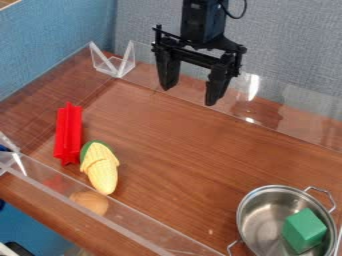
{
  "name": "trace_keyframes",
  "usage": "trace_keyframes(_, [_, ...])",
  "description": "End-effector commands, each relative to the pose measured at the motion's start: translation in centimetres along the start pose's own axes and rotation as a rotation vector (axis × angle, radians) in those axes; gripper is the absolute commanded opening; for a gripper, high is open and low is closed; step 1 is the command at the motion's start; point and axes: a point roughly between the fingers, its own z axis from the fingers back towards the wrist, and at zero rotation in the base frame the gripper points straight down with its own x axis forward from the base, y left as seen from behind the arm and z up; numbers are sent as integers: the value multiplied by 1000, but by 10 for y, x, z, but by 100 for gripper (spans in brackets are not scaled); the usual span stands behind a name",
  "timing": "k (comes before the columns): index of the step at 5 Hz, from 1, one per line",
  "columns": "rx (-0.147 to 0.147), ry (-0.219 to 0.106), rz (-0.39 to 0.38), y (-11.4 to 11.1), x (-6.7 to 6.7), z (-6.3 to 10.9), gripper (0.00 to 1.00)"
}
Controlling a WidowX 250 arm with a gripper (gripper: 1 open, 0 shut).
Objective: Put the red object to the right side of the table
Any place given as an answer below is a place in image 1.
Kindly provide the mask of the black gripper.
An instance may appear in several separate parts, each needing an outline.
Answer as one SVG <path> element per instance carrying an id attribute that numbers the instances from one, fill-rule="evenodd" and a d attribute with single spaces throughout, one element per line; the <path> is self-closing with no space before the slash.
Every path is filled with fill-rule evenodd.
<path id="1" fill-rule="evenodd" d="M 180 63 L 185 62 L 211 70 L 205 82 L 204 104 L 212 106 L 224 96 L 232 77 L 240 74 L 241 57 L 247 48 L 223 35 L 197 44 L 164 31 L 157 24 L 152 28 L 155 41 L 150 51 L 156 57 L 159 83 L 164 90 L 179 81 Z"/>

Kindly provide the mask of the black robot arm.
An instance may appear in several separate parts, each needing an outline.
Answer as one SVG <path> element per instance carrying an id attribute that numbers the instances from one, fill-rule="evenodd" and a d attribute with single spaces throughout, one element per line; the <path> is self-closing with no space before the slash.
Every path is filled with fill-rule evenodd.
<path id="1" fill-rule="evenodd" d="M 224 96 L 229 81 L 240 74 L 247 48 L 224 36 L 225 17 L 233 16 L 228 0 L 183 0 L 180 35 L 165 32 L 157 24 L 150 51 L 155 54 L 159 83 L 164 91 L 179 82 L 180 64 L 187 62 L 211 70 L 205 82 L 204 104 L 212 106 Z"/>

